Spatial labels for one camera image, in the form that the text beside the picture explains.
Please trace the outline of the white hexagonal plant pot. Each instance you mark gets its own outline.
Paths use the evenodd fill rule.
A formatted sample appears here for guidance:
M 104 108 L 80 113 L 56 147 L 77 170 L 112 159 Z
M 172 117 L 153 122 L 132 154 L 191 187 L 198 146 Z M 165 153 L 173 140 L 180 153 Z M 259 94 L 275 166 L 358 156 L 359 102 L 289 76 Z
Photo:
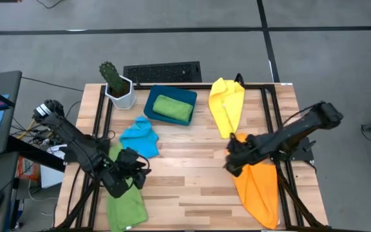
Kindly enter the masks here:
M 129 84 L 129 92 L 119 98 L 112 96 L 111 88 L 109 84 L 106 84 L 105 95 L 108 99 L 113 103 L 114 107 L 118 110 L 130 110 L 132 106 L 135 104 L 137 96 L 135 95 L 134 85 L 130 79 L 120 75 L 120 78 L 123 79 L 125 82 Z

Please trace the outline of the blue microfiber towel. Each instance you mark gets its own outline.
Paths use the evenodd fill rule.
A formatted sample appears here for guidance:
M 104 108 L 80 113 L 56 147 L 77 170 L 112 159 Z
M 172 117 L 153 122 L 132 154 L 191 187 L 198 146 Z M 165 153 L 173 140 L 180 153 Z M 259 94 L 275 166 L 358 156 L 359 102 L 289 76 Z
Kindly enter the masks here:
M 152 129 L 151 122 L 145 117 L 137 117 L 135 122 L 119 137 L 124 148 L 131 148 L 147 159 L 159 155 L 158 139 L 158 135 Z

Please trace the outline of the green microfiber towel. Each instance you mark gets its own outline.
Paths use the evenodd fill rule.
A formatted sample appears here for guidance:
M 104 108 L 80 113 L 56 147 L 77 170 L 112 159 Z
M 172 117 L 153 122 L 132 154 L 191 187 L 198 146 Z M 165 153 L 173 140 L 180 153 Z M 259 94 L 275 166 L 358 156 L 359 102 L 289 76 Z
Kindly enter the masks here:
M 111 232 L 125 232 L 148 220 L 142 195 L 135 185 L 119 198 L 108 195 L 106 214 Z
M 187 122 L 193 111 L 193 106 L 165 95 L 159 95 L 153 103 L 152 110 L 170 119 Z

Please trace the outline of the yellow microfiber towel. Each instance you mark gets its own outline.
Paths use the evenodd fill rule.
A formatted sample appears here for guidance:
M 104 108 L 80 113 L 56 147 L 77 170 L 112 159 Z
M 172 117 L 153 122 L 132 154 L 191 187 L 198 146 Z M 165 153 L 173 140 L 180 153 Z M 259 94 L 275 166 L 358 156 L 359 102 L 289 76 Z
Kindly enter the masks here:
M 233 80 L 219 78 L 211 87 L 209 109 L 222 139 L 228 139 L 239 127 L 245 88 Z

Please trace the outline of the white paper box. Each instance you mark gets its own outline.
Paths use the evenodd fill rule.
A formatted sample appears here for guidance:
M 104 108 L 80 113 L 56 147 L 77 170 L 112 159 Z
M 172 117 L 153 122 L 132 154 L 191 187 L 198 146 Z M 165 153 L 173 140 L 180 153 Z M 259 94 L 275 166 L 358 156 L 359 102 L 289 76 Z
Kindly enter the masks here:
M 64 173 L 41 165 L 41 187 L 49 188 L 60 184 L 63 180 Z

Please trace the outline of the teal plastic tray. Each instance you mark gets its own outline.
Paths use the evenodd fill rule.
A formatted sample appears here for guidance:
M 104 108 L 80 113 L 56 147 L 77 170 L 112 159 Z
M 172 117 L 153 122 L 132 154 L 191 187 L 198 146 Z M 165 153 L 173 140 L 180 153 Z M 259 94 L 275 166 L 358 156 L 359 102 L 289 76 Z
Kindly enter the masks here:
M 172 99 L 182 101 L 188 103 L 192 106 L 192 110 L 190 116 L 188 116 L 186 121 L 180 121 L 177 119 L 172 119 L 170 117 L 166 117 L 161 115 L 157 112 L 153 111 L 153 105 L 159 95 L 165 95 L 166 97 L 170 97 Z M 193 111 L 196 104 L 197 93 L 189 90 L 184 90 L 180 88 L 175 88 L 172 86 L 162 86 L 162 85 L 154 85 L 151 87 L 149 97 L 147 99 L 146 105 L 144 107 L 144 114 L 153 120 L 168 122 L 171 124 L 178 124 L 182 126 L 188 126 L 191 123 L 191 119 L 193 118 Z

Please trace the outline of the black desk leg bar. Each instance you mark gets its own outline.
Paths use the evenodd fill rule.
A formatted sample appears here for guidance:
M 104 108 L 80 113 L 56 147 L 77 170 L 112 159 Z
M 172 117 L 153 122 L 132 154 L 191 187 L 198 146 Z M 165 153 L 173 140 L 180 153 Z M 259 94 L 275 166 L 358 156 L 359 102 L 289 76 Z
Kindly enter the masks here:
M 64 165 L 64 161 L 61 158 L 56 157 L 55 155 L 48 153 L 47 151 L 43 151 L 40 148 L 36 148 L 30 144 L 27 144 L 26 142 L 13 136 L 8 137 L 6 151 L 19 152 L 19 155 L 23 158 L 63 173 L 66 168 L 66 166 Z

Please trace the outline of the green cactus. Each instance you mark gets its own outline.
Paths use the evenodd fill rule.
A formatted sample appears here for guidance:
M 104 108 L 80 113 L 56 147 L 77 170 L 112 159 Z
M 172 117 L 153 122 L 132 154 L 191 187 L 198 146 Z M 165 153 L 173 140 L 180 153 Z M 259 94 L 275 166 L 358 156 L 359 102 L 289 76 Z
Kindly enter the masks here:
M 99 72 L 108 83 L 109 93 L 116 98 L 122 97 L 129 92 L 129 83 L 122 79 L 113 65 L 109 61 L 101 63 Z

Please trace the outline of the orange microfiber towel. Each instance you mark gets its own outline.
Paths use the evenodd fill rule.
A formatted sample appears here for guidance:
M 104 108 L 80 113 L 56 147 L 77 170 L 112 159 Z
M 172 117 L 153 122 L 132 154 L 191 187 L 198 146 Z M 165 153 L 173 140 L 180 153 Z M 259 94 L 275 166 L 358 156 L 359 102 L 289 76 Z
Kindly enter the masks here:
M 278 176 L 275 165 L 261 161 L 245 165 L 234 186 L 245 210 L 263 227 L 276 229 L 279 223 Z

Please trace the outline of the black keyboard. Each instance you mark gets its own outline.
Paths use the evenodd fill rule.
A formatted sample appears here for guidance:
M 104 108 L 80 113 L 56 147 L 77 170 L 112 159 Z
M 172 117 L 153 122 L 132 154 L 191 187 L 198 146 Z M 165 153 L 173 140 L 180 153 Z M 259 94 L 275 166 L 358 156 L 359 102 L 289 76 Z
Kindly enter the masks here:
M 199 61 L 125 66 L 123 76 L 133 82 L 202 82 Z

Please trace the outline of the orange cardboard box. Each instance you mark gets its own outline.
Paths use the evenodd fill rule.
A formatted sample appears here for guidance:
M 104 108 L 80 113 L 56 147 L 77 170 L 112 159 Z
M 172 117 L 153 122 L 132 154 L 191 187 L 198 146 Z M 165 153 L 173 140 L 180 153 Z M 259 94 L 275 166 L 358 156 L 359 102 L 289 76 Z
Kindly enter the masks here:
M 16 175 L 20 179 L 38 181 L 41 176 L 40 165 L 23 157 L 19 157 Z

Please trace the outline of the black aluminium table frame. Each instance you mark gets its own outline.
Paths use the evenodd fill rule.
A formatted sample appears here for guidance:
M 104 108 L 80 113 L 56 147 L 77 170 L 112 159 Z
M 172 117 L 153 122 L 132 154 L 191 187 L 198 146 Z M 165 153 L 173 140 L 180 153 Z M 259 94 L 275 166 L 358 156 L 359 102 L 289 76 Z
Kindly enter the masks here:
M 145 116 L 145 103 L 152 84 L 142 84 L 135 90 L 137 101 L 130 110 L 116 110 L 108 98 L 103 97 L 105 84 L 86 84 L 76 122 L 83 133 L 95 133 L 99 137 L 111 132 L 110 142 L 119 141 L 119 135 L 134 123 L 134 119 Z M 278 125 L 299 110 L 294 88 L 291 84 L 246 84 L 242 118 L 238 133 L 266 133 L 276 130 Z M 131 231 L 204 231 L 204 230 L 263 230 L 264 228 L 243 208 L 234 188 L 231 175 L 222 168 L 228 140 L 221 139 L 209 111 L 208 97 L 211 84 L 177 84 L 197 93 L 196 108 L 190 126 L 179 126 L 150 120 L 159 136 L 157 148 L 160 155 L 150 159 L 152 172 L 147 176 L 141 190 L 149 219 Z M 297 185 L 299 198 L 322 224 L 328 220 L 319 190 L 317 176 L 310 164 L 293 160 L 289 168 L 281 163 L 287 178 L 289 171 Z M 66 167 L 61 192 L 55 211 L 55 226 L 76 205 L 81 191 L 88 185 L 84 173 L 79 171 L 75 179 L 77 164 Z M 109 231 L 106 215 L 107 192 L 100 188 L 96 206 L 92 196 L 81 210 L 72 227 L 91 226 L 93 231 Z

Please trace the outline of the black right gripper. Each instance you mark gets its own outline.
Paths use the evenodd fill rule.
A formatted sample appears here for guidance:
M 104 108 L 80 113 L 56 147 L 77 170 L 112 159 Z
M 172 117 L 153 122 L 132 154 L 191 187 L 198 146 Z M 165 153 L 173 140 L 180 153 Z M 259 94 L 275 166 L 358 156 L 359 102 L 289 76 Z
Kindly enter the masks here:
M 242 166 L 249 164 L 254 161 L 261 161 L 260 158 L 258 158 L 256 152 L 258 148 L 251 147 L 251 145 L 246 142 L 246 147 L 244 150 L 234 150 L 230 151 L 227 149 L 228 154 L 225 158 L 225 165 L 224 168 L 232 174 L 234 177 L 239 177 L 242 173 Z

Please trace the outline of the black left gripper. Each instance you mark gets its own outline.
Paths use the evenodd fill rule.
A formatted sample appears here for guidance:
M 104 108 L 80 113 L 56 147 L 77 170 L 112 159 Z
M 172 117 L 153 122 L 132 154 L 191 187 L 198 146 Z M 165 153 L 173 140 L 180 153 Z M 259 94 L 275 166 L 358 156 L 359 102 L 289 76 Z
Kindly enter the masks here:
M 126 179 L 137 174 L 137 177 L 133 179 L 133 184 L 137 189 L 142 189 L 146 181 L 146 175 L 151 172 L 151 169 L 140 168 L 141 162 L 139 161 L 133 163 L 106 161 L 103 164 L 102 183 L 113 198 L 119 198 L 129 189 Z

